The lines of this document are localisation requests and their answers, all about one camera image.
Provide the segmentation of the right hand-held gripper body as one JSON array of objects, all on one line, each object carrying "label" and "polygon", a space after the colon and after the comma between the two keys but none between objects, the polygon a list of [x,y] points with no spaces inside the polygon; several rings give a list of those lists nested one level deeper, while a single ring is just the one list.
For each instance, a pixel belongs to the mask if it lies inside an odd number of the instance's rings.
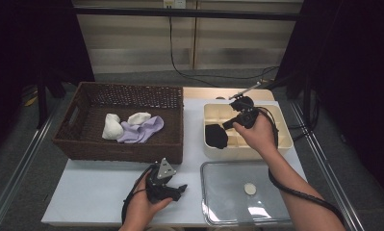
[{"label": "right hand-held gripper body", "polygon": [[233,99],[233,102],[230,103],[230,106],[234,111],[238,112],[235,117],[240,120],[240,125],[244,128],[251,128],[259,114],[259,110],[254,106],[253,100],[249,96],[244,96],[244,94],[250,90],[256,89],[260,85],[261,83],[257,82],[254,86],[238,92],[230,97],[230,99]]}]

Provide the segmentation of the cream divided organizer box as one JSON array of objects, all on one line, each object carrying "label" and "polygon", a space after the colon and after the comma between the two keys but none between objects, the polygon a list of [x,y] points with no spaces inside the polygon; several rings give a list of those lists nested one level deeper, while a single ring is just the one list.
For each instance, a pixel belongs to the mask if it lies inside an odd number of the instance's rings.
[{"label": "cream divided organizer box", "polygon": [[[283,117],[283,114],[277,104],[270,104],[266,101],[255,101],[254,105],[260,107],[263,112],[273,120],[278,131],[278,151],[285,154],[293,145],[290,132]],[[223,149],[211,147],[205,142],[205,126],[209,124],[222,123],[235,117],[238,114],[228,104],[206,104],[203,108],[203,135],[205,154],[213,160],[259,160],[261,156],[245,142],[243,137],[234,129],[225,130],[228,136],[227,146]]]}]

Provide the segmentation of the person's left hand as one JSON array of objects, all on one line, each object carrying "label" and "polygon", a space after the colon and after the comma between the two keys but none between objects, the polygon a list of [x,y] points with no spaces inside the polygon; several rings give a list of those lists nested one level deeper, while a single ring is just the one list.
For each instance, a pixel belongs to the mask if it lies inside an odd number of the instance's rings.
[{"label": "person's left hand", "polygon": [[166,198],[155,204],[151,203],[148,200],[145,190],[145,179],[146,176],[143,176],[135,187],[135,194],[129,202],[126,218],[123,224],[147,226],[154,216],[172,201],[171,198]]}]

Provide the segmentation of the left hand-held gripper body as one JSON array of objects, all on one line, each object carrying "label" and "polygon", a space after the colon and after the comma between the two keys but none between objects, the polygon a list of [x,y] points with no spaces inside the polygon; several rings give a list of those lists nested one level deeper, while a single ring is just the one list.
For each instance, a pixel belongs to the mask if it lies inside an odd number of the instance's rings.
[{"label": "left hand-held gripper body", "polygon": [[171,193],[177,193],[166,184],[176,174],[176,170],[170,165],[166,158],[160,163],[152,165],[151,171],[146,177],[146,193],[148,200],[157,203],[166,198],[170,198]]}]

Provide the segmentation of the white wall socket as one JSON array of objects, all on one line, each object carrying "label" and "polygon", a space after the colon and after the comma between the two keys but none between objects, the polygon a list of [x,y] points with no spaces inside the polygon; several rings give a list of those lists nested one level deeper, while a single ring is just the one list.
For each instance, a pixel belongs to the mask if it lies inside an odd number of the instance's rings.
[{"label": "white wall socket", "polygon": [[186,0],[163,0],[165,9],[185,9],[187,7]]}]

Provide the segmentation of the lilac sock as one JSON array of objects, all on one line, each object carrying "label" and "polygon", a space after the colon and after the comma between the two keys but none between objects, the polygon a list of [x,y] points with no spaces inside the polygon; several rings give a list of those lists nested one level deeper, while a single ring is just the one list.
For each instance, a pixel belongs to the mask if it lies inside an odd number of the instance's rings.
[{"label": "lilac sock", "polygon": [[165,123],[160,116],[156,115],[141,124],[131,125],[127,121],[123,121],[121,126],[123,128],[123,135],[117,139],[118,142],[145,143],[155,133],[161,131]]}]

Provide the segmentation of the black horizontal bar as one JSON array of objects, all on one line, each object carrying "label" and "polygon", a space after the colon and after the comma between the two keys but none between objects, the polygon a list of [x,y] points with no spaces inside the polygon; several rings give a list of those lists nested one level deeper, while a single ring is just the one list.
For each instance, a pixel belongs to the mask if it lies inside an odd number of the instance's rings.
[{"label": "black horizontal bar", "polygon": [[96,15],[132,15],[132,16],[167,16],[167,17],[195,17],[195,18],[226,18],[298,21],[304,18],[300,13],[259,13],[259,12],[231,12],[214,10],[188,9],[155,9],[155,8],[106,8],[91,6],[76,6],[77,14]]}]

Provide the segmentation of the person's right hand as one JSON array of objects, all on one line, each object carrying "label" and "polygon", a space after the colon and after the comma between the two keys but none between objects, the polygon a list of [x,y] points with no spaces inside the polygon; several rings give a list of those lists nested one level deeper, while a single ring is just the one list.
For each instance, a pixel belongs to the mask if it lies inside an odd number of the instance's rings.
[{"label": "person's right hand", "polygon": [[254,125],[249,129],[237,122],[233,123],[233,127],[264,160],[277,152],[271,124],[264,115],[258,115]]}]

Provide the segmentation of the clear plastic lid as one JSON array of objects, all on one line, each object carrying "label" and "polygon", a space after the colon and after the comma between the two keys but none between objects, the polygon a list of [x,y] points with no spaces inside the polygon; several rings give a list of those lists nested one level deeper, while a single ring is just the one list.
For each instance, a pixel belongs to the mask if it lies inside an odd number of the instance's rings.
[{"label": "clear plastic lid", "polygon": [[[212,226],[247,226],[290,223],[280,191],[269,180],[262,161],[206,162],[200,168],[202,210]],[[256,186],[245,193],[245,183]]]}]

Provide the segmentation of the white sock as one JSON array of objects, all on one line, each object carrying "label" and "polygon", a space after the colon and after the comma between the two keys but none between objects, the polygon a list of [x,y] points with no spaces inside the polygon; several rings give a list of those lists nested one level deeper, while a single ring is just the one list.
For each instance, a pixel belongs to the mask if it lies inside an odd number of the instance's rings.
[{"label": "white sock", "polygon": [[128,117],[127,123],[130,125],[140,125],[146,122],[149,118],[151,118],[150,113],[147,113],[147,112],[135,113]]},{"label": "white sock", "polygon": [[116,114],[106,114],[102,138],[105,140],[117,140],[123,135],[120,117]]}]

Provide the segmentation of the metal floor rail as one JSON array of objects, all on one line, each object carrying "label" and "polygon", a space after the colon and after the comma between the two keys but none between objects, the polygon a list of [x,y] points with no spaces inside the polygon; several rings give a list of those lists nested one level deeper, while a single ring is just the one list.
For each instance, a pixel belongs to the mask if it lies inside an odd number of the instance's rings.
[{"label": "metal floor rail", "polygon": [[48,118],[40,126],[36,119],[38,107],[22,107],[13,128],[0,144],[0,226],[60,104],[61,100],[50,104]]},{"label": "metal floor rail", "polygon": [[356,210],[349,201],[342,185],[340,184],[333,168],[329,163],[329,160],[325,156],[325,153],[323,152],[316,135],[305,127],[304,113],[300,109],[299,104],[292,102],[291,107],[293,109],[296,120],[299,122],[301,130],[318,162],[326,183],[329,186],[329,189],[332,192],[338,207],[344,215],[345,224],[347,225],[349,231],[365,231],[365,228],[363,227],[356,213]]}]

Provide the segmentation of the dark curtain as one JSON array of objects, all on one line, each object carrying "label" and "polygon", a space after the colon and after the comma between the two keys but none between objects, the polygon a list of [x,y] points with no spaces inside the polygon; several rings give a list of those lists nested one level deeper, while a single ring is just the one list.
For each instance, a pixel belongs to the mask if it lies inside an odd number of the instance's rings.
[{"label": "dark curtain", "polygon": [[0,0],[0,144],[41,72],[75,86],[94,80],[72,0]]},{"label": "dark curtain", "polygon": [[313,89],[384,190],[384,0],[302,0],[277,77]]}]

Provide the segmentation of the black metal stand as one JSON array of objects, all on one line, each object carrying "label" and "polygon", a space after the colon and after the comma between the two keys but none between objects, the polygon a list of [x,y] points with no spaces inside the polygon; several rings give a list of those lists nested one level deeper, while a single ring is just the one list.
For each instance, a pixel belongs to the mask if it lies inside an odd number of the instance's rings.
[{"label": "black metal stand", "polygon": [[63,81],[58,74],[41,72],[37,77],[38,90],[38,128],[41,128],[48,118],[47,109],[47,91],[49,90],[53,97],[63,98],[65,89]]}]

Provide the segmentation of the light wooden board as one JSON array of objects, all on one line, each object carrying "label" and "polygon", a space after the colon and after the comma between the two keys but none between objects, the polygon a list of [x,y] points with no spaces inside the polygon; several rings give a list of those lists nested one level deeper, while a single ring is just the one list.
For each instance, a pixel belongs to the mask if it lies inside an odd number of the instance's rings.
[{"label": "light wooden board", "polygon": [[[228,99],[241,91],[243,89],[183,87],[185,98]],[[250,90],[244,95],[251,97],[253,100],[274,101],[274,96],[270,90]]]}]

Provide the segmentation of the black sock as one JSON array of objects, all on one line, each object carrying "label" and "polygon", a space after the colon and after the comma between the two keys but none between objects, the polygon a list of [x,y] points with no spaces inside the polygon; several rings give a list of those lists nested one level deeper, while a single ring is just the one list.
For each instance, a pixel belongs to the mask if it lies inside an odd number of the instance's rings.
[{"label": "black sock", "polygon": [[228,136],[220,125],[209,124],[205,126],[205,142],[211,147],[223,149],[227,146]]}]

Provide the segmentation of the brown wicker basket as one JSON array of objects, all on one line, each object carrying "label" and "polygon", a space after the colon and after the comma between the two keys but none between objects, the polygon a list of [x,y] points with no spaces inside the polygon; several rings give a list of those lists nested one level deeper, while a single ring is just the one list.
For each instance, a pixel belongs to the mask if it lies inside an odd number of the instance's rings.
[{"label": "brown wicker basket", "polygon": [[[121,83],[82,82],[53,138],[71,160],[154,163],[183,162],[183,89]],[[160,116],[165,125],[145,143],[126,144],[101,138],[108,114],[122,120],[134,113]]]}]

